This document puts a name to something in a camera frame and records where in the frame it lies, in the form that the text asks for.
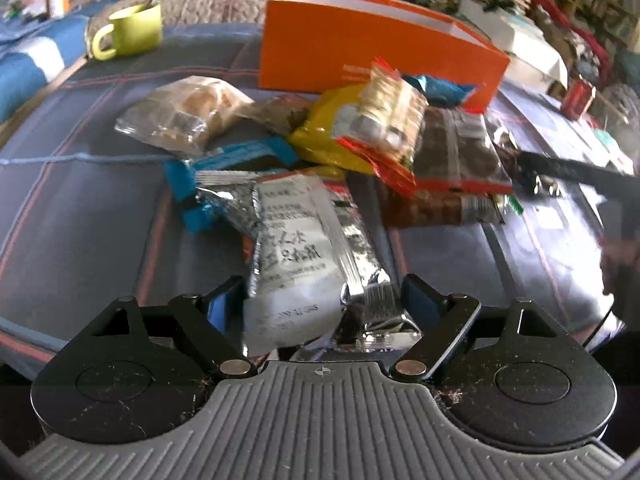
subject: orange box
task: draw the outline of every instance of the orange box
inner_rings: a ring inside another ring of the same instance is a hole
[[[400,72],[478,86],[485,110],[509,57],[470,28],[399,0],[269,0],[260,87],[323,92],[369,79],[375,57]]]

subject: yellow snack bag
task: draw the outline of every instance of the yellow snack bag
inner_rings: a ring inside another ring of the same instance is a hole
[[[338,166],[345,170],[374,174],[366,161],[336,142],[358,113],[360,92],[366,83],[324,92],[309,112],[305,123],[287,137],[303,160]]]

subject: red can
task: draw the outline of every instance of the red can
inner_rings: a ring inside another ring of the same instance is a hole
[[[595,97],[595,86],[579,77],[569,86],[560,111],[570,121],[578,121],[589,109]]]

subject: yellow mug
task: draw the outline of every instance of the yellow mug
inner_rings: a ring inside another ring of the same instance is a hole
[[[162,41],[160,5],[146,8],[145,4],[127,7],[109,16],[110,24],[96,32],[91,51],[95,59],[107,61],[115,56],[135,56],[158,46]],[[113,48],[100,49],[106,35],[113,37]]]

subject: gray ribbed surface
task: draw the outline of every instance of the gray ribbed surface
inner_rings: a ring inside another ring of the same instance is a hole
[[[595,480],[620,461],[596,446],[527,456],[455,428],[423,386],[374,363],[270,363],[223,381],[186,424],[123,446],[54,435],[24,464],[42,480]]]

